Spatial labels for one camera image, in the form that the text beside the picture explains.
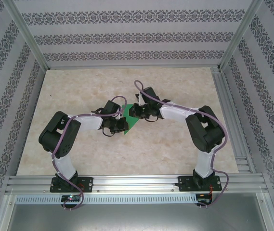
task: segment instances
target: green triangle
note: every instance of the green triangle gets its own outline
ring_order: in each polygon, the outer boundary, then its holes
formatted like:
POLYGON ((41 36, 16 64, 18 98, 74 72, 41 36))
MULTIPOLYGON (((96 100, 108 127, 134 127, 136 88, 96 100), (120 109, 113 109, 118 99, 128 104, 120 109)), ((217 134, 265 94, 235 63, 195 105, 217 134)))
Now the green triangle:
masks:
POLYGON ((124 114, 123 116, 126 118, 126 122, 128 123, 128 130, 124 131, 124 135, 132 128, 132 126, 135 125, 135 123, 137 123, 137 121, 139 120, 138 118, 135 117, 131 117, 129 116, 129 109, 133 106, 133 104, 127 104, 126 108, 124 110, 124 114))

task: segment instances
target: striped wall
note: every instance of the striped wall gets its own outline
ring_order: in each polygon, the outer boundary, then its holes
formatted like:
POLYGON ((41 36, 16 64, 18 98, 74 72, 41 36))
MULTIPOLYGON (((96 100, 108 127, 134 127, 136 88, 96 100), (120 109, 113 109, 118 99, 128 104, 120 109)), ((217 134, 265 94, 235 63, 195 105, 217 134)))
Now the striped wall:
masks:
POLYGON ((251 0, 16 0, 50 67, 218 64, 251 0))
POLYGON ((263 1, 224 74, 254 165, 274 202, 274 0, 263 1))
POLYGON ((0 1, 0 202, 16 174, 44 73, 0 1))

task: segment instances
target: green object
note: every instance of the green object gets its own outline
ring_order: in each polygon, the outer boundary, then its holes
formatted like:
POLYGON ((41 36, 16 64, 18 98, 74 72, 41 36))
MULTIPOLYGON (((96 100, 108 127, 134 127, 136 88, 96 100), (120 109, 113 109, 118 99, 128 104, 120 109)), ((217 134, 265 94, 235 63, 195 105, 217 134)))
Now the green object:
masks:
POLYGON ((139 120, 138 118, 135 117, 131 117, 129 116, 129 109, 133 106, 133 104, 127 104, 126 108, 124 110, 124 114, 123 116, 126 118, 126 122, 128 123, 128 130, 124 131, 124 135, 132 128, 132 126, 135 125, 135 123, 137 123, 137 121, 139 120))

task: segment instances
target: beige tabletop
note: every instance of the beige tabletop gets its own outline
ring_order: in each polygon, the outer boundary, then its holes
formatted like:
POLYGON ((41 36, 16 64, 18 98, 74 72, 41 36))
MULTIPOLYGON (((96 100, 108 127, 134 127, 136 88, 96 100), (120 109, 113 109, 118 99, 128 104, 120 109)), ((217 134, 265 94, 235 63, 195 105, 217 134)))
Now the beige tabletop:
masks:
MULTIPOLYGON (((136 103, 133 82, 153 87, 161 99, 188 107, 208 105, 224 124, 209 68, 49 70, 40 92, 17 175, 54 175, 50 154, 38 143, 57 111, 76 115, 104 107, 114 96, 136 103)), ((122 105, 121 99, 116 103, 122 105)), ((185 123, 139 120, 126 134, 106 137, 101 130, 79 132, 70 152, 79 175, 192 174, 197 161, 185 123)), ((214 167, 238 173, 230 142, 214 167)))

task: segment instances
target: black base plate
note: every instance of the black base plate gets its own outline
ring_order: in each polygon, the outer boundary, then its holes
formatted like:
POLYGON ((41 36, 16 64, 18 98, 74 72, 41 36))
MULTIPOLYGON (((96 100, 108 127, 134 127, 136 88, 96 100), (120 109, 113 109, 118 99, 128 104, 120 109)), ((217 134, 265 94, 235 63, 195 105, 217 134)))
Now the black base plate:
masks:
MULTIPOLYGON (((84 193, 91 193, 93 188, 93 177, 78 177, 77 184, 78 187, 82 189, 84 193)), ((58 178, 53 177, 50 186, 51 193, 78 193, 78 189, 68 190, 67 188, 61 188, 59 185, 58 178)))
POLYGON ((214 176, 208 184, 203 185, 201 188, 198 188, 198 186, 194 183, 193 176, 180 176, 178 177, 178 180, 179 183, 175 185, 179 187, 180 192, 209 191, 210 185, 212 185, 213 191, 222 190, 222 185, 219 176, 214 176))

